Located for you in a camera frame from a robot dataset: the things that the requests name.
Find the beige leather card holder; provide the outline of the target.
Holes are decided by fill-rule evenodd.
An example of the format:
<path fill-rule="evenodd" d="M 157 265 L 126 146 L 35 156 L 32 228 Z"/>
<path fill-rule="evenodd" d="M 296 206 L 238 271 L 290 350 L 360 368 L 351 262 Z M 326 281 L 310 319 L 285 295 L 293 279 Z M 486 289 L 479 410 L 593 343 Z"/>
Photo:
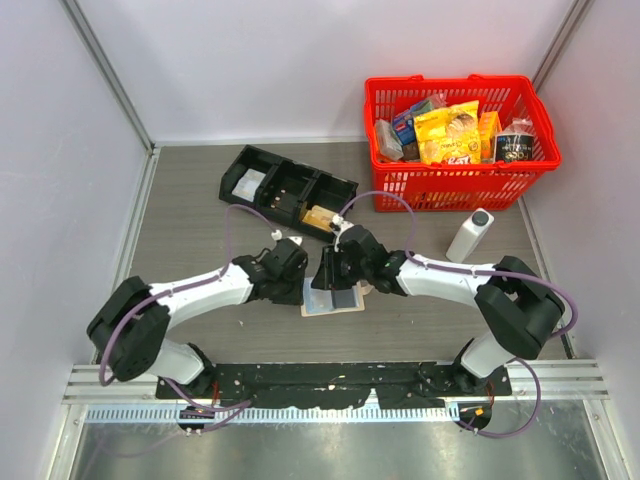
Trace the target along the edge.
<path fill-rule="evenodd" d="M 368 283 L 358 282 L 348 290 L 319 290 L 311 287 L 312 278 L 307 277 L 303 283 L 302 317 L 317 317 L 365 309 L 364 296 L 373 290 Z"/>

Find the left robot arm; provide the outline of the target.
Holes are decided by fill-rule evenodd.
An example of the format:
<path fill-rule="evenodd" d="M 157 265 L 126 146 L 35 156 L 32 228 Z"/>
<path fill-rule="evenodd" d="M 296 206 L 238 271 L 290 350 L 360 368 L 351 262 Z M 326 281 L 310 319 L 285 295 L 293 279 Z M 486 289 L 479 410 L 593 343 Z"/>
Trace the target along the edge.
<path fill-rule="evenodd" d="M 302 239 L 294 236 L 191 278 L 156 284 L 138 276 L 124 280 L 87 327 L 101 356 L 100 383 L 149 373 L 192 398 L 206 396 L 216 381 L 212 362 L 196 345 L 171 341 L 167 333 L 207 312 L 252 301 L 299 306 L 307 264 Z"/>

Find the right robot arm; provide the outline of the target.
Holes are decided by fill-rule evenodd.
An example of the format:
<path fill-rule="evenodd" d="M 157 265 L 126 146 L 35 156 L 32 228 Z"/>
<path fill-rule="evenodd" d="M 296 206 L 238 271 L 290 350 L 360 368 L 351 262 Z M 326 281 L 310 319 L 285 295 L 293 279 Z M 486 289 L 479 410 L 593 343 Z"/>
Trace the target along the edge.
<path fill-rule="evenodd" d="M 365 282 L 383 294 L 428 296 L 477 309 L 487 332 L 467 342 L 451 367 L 457 391 L 472 395 L 505 363 L 534 360 L 564 316 L 563 300 L 520 259 L 468 265 L 388 250 L 361 225 L 337 234 L 322 251 L 311 282 L 318 290 L 347 290 Z"/>

